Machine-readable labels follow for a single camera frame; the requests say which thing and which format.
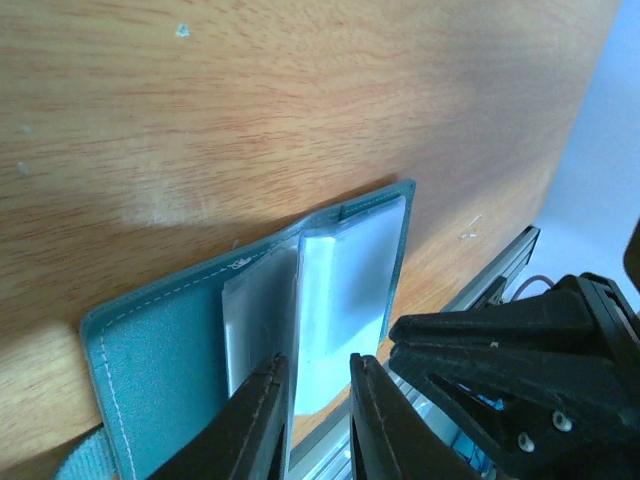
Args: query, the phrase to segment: silver screw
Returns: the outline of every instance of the silver screw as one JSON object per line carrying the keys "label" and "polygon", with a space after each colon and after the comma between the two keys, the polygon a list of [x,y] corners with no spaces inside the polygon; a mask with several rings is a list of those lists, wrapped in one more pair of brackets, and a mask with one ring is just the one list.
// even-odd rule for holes
{"label": "silver screw", "polygon": [[518,435],[518,446],[520,450],[527,453],[531,453],[536,449],[536,444],[529,438],[527,432],[521,432],[520,435]]}
{"label": "silver screw", "polygon": [[553,412],[551,420],[553,421],[553,426],[561,432],[570,432],[573,428],[573,422],[569,420],[564,413],[557,410]]}

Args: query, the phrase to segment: card holder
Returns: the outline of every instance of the card holder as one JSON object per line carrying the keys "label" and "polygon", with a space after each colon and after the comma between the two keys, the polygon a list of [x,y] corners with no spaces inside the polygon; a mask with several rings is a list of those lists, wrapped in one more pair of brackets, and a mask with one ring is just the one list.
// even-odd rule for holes
{"label": "card holder", "polygon": [[[375,216],[381,205],[402,199],[400,235],[397,249],[391,255],[393,261],[384,313],[379,331],[377,326],[375,328],[377,338],[381,339],[387,330],[404,255],[414,190],[415,183],[405,180],[316,211],[274,235],[177,272],[91,311],[82,321],[80,335],[111,448],[109,453],[120,478],[149,476],[193,439],[228,400],[228,378],[242,376],[233,373],[236,364],[230,366],[226,349],[230,344],[226,327],[231,314],[225,325],[223,298],[233,292],[234,284],[236,289],[240,289],[236,293],[250,285],[247,292],[262,292],[267,298],[271,287],[278,292],[289,289],[289,296],[284,295],[274,301],[274,308],[282,307],[282,313],[275,314],[275,310],[264,312],[264,316],[276,322],[275,330],[269,325],[266,330],[271,333],[280,330],[274,337],[276,345],[281,342],[278,348],[288,347],[291,355],[296,351],[303,355],[302,349],[298,351],[294,342],[299,342],[304,332],[296,333],[295,328],[290,327],[293,321],[304,329],[304,325],[299,323],[298,308],[301,304],[298,293],[305,291],[300,274],[306,271],[304,266],[309,266],[309,261],[313,260],[310,251],[305,253],[304,250],[313,243],[310,239],[339,235],[349,219],[357,219],[360,215],[366,219],[368,214]],[[292,255],[292,249],[295,251],[296,248],[298,255]],[[270,261],[279,255],[284,258],[282,263],[277,258],[276,262]],[[260,281],[260,275],[268,276],[265,272],[273,265],[275,273],[270,275],[276,282],[281,281],[283,286],[264,285]],[[279,268],[283,268],[285,273],[279,274]],[[257,272],[255,279],[250,269]],[[348,273],[348,270],[339,268],[334,271],[336,275]],[[350,289],[348,284],[341,288],[345,292]],[[348,300],[348,297],[345,293],[343,299]],[[326,309],[325,320],[330,312],[331,309]],[[263,315],[260,308],[255,309],[247,317],[253,320],[244,328],[252,328],[252,323],[260,322]],[[251,337],[246,336],[246,332],[236,331],[235,339],[240,343],[246,342],[249,351],[255,352],[254,357],[262,354],[258,353],[262,347],[251,344]],[[333,347],[339,350],[340,345]],[[263,348],[262,352],[269,351],[269,348]],[[246,363],[252,364],[254,357]]]}

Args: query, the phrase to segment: wooden table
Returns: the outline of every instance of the wooden table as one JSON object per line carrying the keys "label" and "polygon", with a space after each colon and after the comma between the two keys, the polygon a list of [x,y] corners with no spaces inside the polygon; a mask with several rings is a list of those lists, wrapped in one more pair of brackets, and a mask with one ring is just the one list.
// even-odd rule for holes
{"label": "wooden table", "polygon": [[442,307],[535,217],[617,4],[3,1],[0,472],[100,423],[87,311],[319,206],[415,178],[394,318]]}

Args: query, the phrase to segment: leather wallet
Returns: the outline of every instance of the leather wallet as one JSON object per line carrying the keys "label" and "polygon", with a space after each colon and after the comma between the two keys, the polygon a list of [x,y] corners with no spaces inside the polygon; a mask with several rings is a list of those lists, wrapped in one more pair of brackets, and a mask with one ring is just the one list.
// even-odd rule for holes
{"label": "leather wallet", "polygon": [[[313,390],[312,376],[326,376],[350,353],[349,342],[370,339],[374,329],[375,353],[388,327],[414,190],[415,182],[405,180],[318,210],[91,311],[80,335],[104,421],[99,445],[109,446],[102,457],[113,458],[120,478],[151,475],[274,349],[296,360],[292,378],[305,391]],[[339,333],[326,338],[331,328]],[[319,337],[324,341],[310,340]],[[326,360],[322,372],[318,359]],[[292,388],[299,413],[326,400],[307,395],[300,404],[303,397]],[[71,457],[58,478],[68,478],[65,468],[78,461]]]}

